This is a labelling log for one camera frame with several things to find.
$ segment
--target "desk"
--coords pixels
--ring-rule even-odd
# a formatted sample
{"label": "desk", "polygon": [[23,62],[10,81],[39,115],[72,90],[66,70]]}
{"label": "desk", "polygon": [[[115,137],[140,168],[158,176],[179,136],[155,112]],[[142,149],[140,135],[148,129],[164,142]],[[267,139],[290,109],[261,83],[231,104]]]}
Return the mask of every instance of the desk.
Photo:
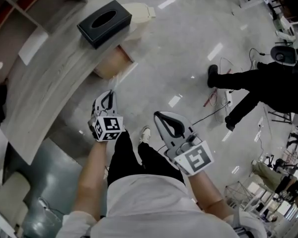
{"label": "desk", "polygon": [[239,12],[242,12],[242,11],[245,11],[246,9],[249,9],[249,8],[252,8],[256,5],[259,5],[261,3],[265,3],[265,4],[268,4],[270,2],[270,0],[250,0],[250,1],[247,1],[243,4],[240,4],[239,5],[239,8],[237,9],[233,9],[232,10],[232,14],[236,14],[236,13],[239,13]]}
{"label": "desk", "polygon": [[135,29],[131,24],[97,50],[82,37],[76,25],[110,1],[89,1],[50,36],[28,66],[20,59],[15,62],[0,128],[27,164],[74,91]]}

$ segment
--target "tissue box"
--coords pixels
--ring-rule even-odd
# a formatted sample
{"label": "tissue box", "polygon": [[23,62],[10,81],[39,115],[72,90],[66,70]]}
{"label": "tissue box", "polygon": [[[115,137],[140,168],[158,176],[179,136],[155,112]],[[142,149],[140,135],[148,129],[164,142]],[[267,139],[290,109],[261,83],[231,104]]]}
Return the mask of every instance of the tissue box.
{"label": "tissue box", "polygon": [[116,33],[130,25],[132,15],[116,0],[111,1],[77,25],[81,34],[98,48]]}

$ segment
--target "shoe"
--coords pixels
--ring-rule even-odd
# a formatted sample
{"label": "shoe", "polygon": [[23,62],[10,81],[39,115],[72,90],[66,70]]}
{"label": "shoe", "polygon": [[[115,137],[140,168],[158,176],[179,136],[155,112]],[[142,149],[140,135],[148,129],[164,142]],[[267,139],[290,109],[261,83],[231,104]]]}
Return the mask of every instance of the shoe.
{"label": "shoe", "polygon": [[141,144],[141,143],[149,144],[150,137],[151,137],[150,127],[149,126],[143,127],[141,134],[140,134],[139,144]]}
{"label": "shoe", "polygon": [[230,130],[230,131],[233,131],[235,129],[235,125],[232,125],[231,124],[231,120],[230,120],[230,117],[227,116],[225,117],[225,122],[226,122],[226,127]]}
{"label": "shoe", "polygon": [[212,78],[212,75],[215,75],[215,74],[218,74],[218,66],[215,64],[212,64],[208,70],[208,76],[209,76],[208,77],[208,87],[210,87],[210,88],[214,87],[214,84],[212,84],[210,82],[210,77]]}
{"label": "shoe", "polygon": [[258,68],[257,68],[257,61],[256,61],[256,60],[254,60],[254,61],[252,62],[252,65],[253,65],[253,69],[258,69]]}

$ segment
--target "person standing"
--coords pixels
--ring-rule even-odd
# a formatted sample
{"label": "person standing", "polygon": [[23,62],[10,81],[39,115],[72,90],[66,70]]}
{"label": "person standing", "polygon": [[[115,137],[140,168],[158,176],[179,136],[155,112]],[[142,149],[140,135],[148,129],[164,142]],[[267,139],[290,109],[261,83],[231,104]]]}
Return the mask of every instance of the person standing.
{"label": "person standing", "polygon": [[256,70],[234,74],[219,74],[215,64],[209,67],[208,87],[249,91],[225,118],[226,127],[231,131],[259,102],[280,113],[298,114],[298,74],[276,62],[258,62],[256,67]]}
{"label": "person standing", "polygon": [[298,207],[298,179],[292,175],[283,175],[262,162],[253,161],[252,169],[264,184],[287,202],[295,203]]}

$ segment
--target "white shirt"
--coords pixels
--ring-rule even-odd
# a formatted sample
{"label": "white shirt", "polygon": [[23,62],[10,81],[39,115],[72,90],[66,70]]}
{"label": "white shirt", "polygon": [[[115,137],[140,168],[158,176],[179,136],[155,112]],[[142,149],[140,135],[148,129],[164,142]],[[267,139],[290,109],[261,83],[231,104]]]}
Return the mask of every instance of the white shirt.
{"label": "white shirt", "polygon": [[107,215],[98,223],[85,212],[64,217],[57,238],[237,238],[232,227],[203,213],[180,181],[134,175],[113,182]]}

